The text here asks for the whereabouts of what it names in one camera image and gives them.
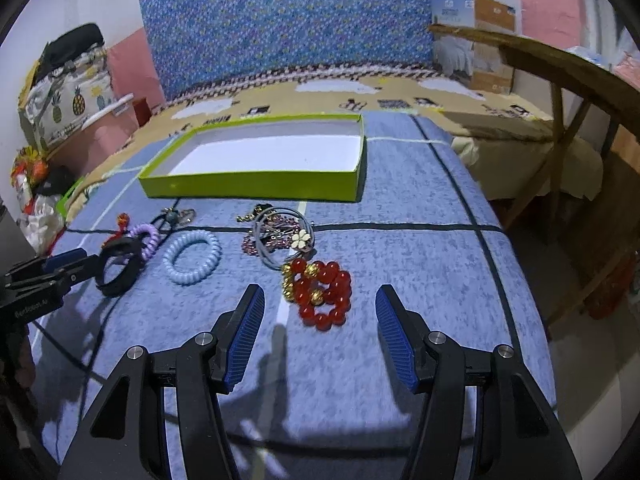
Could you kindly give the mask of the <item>black wristband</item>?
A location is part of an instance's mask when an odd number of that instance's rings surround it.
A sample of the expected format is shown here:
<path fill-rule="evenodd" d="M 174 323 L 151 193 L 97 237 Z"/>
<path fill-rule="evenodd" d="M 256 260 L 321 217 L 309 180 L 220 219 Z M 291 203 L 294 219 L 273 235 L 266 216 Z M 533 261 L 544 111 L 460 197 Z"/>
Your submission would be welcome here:
<path fill-rule="evenodd" d="M 120 297 L 134 286 L 143 265 L 140 240 L 128 236 L 115 238 L 99 254 L 96 288 L 105 297 Z"/>

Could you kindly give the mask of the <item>blue grey checked blanket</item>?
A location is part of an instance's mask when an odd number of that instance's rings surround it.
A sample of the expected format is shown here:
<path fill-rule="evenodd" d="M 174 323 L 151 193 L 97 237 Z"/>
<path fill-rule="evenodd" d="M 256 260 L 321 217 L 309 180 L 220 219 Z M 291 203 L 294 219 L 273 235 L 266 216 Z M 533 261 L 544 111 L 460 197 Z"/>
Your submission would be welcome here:
<path fill-rule="evenodd" d="M 191 286 L 154 258 L 124 296 L 93 282 L 32 326 L 43 445 L 62 460 L 82 416 L 127 349 L 180 346 L 211 328 L 249 284 L 265 315 L 242 382 L 220 398 L 245 479 L 396 479 L 422 401 L 398 379 L 374 303 L 390 284 L 427 325 L 462 346 L 510 344 L 549 401 L 553 370 L 535 300 L 510 240 L 482 192 L 425 118 L 368 113 L 364 185 L 351 204 L 295 204 L 316 229 L 316 257 L 352 278 L 343 325 L 305 325 L 281 295 L 279 272 L 242 251 L 250 200 L 180 200 L 215 231 L 217 269 Z"/>

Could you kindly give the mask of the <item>colourful plastic bags pile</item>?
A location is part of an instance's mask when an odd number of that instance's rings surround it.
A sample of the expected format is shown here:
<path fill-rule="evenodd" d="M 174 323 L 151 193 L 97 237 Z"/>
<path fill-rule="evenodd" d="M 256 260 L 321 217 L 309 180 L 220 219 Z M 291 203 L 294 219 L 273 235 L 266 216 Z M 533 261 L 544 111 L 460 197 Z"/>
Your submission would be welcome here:
<path fill-rule="evenodd" d="M 32 146 L 17 152 L 10 180 L 21 211 L 18 226 L 37 256 L 48 254 L 65 228 L 67 203 L 81 180 L 65 166 L 51 166 Z"/>

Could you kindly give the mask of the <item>black gold flower brooch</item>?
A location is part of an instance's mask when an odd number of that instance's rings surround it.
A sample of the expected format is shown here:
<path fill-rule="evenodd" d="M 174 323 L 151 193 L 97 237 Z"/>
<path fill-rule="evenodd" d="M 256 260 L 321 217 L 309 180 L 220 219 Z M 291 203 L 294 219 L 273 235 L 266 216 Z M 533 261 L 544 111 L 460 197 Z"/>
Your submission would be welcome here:
<path fill-rule="evenodd" d="M 248 214 L 239 214 L 235 217 L 235 221 L 238 223 L 250 223 L 267 218 L 268 214 L 273 214 L 273 204 L 259 203 Z"/>

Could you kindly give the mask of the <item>pink rhinestone hair clip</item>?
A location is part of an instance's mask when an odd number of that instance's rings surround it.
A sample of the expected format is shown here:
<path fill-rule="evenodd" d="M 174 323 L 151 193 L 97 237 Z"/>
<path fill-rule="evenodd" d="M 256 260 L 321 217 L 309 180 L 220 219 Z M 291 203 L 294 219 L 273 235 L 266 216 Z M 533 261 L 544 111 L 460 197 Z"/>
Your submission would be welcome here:
<path fill-rule="evenodd" d="M 287 217 L 283 214 L 272 214 L 262 222 L 258 240 L 266 248 L 267 252 L 290 248 L 292 237 L 297 232 L 298 227 L 298 222 L 292 217 Z M 241 248 L 244 254 L 258 256 L 257 243 L 252 232 L 244 236 Z"/>

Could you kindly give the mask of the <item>brown wooden chair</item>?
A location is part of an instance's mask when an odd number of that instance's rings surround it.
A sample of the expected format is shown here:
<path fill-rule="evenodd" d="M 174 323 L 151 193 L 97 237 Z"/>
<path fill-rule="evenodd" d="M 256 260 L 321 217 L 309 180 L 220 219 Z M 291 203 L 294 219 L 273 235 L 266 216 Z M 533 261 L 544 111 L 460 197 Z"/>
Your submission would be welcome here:
<path fill-rule="evenodd" d="M 492 52 L 550 87 L 555 147 L 518 197 L 494 200 L 505 228 L 548 200 L 584 284 L 544 321 L 575 310 L 603 318 L 622 300 L 639 248 L 639 91 L 580 56 L 541 41 L 468 26 L 430 26 L 435 40 Z"/>

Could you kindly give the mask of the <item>blue floral headboard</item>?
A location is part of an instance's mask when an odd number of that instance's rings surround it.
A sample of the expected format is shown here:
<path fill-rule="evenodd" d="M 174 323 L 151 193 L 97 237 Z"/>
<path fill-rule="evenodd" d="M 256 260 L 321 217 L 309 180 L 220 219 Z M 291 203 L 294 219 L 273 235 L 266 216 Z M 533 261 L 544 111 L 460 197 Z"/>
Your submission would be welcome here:
<path fill-rule="evenodd" d="M 431 63 L 431 0 L 140 0 L 167 99 L 290 66 Z"/>

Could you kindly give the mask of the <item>black bag on top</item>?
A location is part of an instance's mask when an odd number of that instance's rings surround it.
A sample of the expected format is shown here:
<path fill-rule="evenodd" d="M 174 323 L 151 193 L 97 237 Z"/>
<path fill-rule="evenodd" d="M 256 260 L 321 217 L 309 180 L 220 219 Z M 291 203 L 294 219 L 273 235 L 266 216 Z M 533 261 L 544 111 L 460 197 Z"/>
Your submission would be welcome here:
<path fill-rule="evenodd" d="M 83 24 L 66 32 L 44 47 L 35 80 L 40 81 L 57 68 L 64 66 L 66 62 L 73 61 L 79 55 L 89 51 L 92 47 L 103 45 L 103 35 L 97 24 Z"/>

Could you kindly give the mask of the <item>pineapple print storage bag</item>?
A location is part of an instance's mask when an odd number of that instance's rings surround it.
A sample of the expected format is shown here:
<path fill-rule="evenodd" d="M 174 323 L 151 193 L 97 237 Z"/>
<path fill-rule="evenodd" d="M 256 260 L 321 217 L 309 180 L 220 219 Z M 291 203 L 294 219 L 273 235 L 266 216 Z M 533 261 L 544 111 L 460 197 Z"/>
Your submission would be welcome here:
<path fill-rule="evenodd" d="M 79 130 L 87 119 L 117 101 L 107 64 L 107 50 L 93 46 L 52 70 L 32 88 L 23 88 L 18 114 L 32 132 L 32 145 L 47 153 Z"/>

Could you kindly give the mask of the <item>green shallow cardboard box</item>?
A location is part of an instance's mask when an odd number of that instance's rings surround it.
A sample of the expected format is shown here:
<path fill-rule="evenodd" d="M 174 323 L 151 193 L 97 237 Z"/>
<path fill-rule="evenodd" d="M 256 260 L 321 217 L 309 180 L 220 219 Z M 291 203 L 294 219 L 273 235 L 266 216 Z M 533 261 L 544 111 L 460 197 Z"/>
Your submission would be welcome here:
<path fill-rule="evenodd" d="M 195 128 L 140 172 L 151 198 L 358 200 L 366 136 L 358 114 L 258 117 Z"/>

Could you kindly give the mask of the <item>pink storage cabinet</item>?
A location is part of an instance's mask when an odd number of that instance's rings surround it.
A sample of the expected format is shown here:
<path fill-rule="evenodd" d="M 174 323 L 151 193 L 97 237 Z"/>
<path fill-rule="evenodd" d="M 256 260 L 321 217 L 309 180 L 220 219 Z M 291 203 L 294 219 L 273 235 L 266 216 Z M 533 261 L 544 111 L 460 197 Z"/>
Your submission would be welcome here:
<path fill-rule="evenodd" d="M 50 151 L 47 163 L 51 168 L 70 170 L 76 178 L 85 176 L 121 150 L 138 129 L 134 95 L 129 93 L 89 117 L 78 131 Z"/>

